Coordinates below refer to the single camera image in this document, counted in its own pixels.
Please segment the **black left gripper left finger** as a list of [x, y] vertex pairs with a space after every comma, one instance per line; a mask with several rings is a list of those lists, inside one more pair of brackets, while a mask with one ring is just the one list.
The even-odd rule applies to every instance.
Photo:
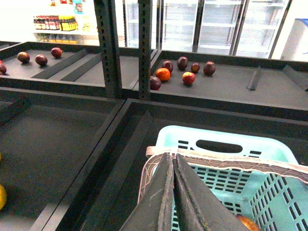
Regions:
[[143, 198], [127, 218], [122, 231], [171, 230], [174, 170], [172, 158], [163, 154]]

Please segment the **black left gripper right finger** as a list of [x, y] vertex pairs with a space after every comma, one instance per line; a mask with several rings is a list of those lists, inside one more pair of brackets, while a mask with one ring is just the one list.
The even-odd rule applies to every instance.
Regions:
[[175, 207], [181, 231], [247, 231], [183, 156], [173, 160]]

